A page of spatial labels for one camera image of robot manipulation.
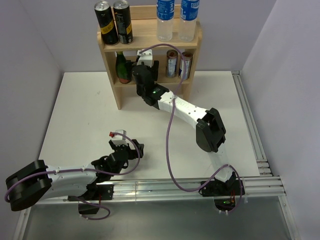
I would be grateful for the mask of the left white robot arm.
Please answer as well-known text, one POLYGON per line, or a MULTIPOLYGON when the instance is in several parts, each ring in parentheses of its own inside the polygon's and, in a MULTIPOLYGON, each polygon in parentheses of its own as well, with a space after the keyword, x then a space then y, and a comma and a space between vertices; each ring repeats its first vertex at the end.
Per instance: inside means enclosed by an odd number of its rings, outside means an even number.
POLYGON ((35 160, 6 179, 4 200, 14 212, 32 207, 40 200, 57 197, 96 200, 100 183, 123 175, 121 171, 128 168, 130 160, 144 156, 144 144, 136 139, 131 142, 133 148, 125 140, 110 140, 111 154, 79 167, 54 167, 42 159, 35 160))

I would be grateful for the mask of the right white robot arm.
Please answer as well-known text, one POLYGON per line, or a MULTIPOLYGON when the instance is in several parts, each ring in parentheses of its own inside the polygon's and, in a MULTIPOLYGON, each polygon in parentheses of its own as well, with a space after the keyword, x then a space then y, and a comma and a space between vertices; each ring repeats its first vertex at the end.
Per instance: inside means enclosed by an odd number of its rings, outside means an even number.
POLYGON ((204 188, 211 180, 214 180, 217 191, 222 195, 229 194, 237 180, 236 170, 229 165, 224 143, 226 141, 226 128, 219 111, 215 108, 209 110, 197 107, 188 101, 176 96, 168 88, 156 83, 155 68, 144 64, 134 64, 131 67, 131 77, 136 84, 136 93, 144 102, 158 110, 170 113, 169 124, 165 137, 166 162, 169 175, 174 184, 185 192, 195 192, 197 189, 185 189, 174 178, 169 159, 169 134, 176 116, 195 129, 195 142, 198 147, 207 152, 213 166, 217 168, 215 173, 201 186, 204 188))

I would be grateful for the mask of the green glass bottle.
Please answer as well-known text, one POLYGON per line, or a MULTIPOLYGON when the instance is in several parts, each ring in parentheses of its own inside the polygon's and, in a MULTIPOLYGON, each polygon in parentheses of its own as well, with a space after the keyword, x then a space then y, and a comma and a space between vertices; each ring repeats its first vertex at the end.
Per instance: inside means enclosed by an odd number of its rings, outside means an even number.
POLYGON ((126 69, 126 58, 122 51, 116 52, 116 63, 115 63, 115 70, 116 75, 122 84, 128 84, 131 80, 131 74, 128 74, 126 69))

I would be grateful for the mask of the silver red-tab can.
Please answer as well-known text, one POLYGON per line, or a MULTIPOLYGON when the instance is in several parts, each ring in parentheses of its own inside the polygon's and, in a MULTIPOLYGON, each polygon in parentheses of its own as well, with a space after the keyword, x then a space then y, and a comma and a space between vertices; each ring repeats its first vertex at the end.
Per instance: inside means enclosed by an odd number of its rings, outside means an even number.
POLYGON ((166 53, 166 77, 174 78, 177 74, 178 52, 168 50, 166 53))

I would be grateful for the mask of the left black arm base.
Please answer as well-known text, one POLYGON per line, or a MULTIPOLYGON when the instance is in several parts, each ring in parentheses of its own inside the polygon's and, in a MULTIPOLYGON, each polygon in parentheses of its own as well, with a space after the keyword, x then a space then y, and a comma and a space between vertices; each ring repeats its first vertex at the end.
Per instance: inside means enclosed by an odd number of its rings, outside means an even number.
POLYGON ((67 200, 69 202, 79 202, 78 213, 81 217, 88 218, 89 220, 103 220, 110 216, 111 211, 107 207, 102 206, 101 203, 104 200, 112 200, 113 193, 113 184, 90 184, 83 195, 78 197, 68 196, 67 200), (90 216, 97 214, 99 209, 106 210, 107 215, 97 218, 90 216))

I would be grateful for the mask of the silver blue energy can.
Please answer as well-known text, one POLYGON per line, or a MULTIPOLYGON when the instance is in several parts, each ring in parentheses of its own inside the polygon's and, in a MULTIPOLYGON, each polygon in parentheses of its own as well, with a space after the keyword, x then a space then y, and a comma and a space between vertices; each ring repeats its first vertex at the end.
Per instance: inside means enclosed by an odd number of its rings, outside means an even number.
POLYGON ((178 76, 183 81, 187 80, 190 75, 193 54, 189 51, 184 51, 182 53, 183 58, 180 59, 180 66, 178 71, 178 76))

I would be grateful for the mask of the clear water bottle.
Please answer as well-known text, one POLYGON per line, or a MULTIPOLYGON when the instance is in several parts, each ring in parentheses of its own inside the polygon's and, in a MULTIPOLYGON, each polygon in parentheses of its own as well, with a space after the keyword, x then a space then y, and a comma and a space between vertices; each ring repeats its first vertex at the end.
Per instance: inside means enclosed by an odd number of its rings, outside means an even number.
POLYGON ((168 42, 173 37, 173 24, 175 14, 174 0, 157 0, 156 18, 157 30, 156 37, 161 42, 168 42))
POLYGON ((183 42, 191 42, 194 39, 199 5, 199 0, 181 1, 178 37, 183 42))

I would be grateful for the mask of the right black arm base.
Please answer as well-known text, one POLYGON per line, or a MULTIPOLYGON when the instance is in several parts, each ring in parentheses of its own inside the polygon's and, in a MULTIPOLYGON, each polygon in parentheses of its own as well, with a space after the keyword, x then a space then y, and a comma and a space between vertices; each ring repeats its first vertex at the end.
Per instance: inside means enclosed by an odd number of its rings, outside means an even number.
POLYGON ((202 197, 226 197, 214 200, 214 205, 218 210, 230 211, 237 205, 236 196, 245 194, 245 188, 243 182, 236 178, 226 182, 214 179, 201 188, 198 193, 202 197))

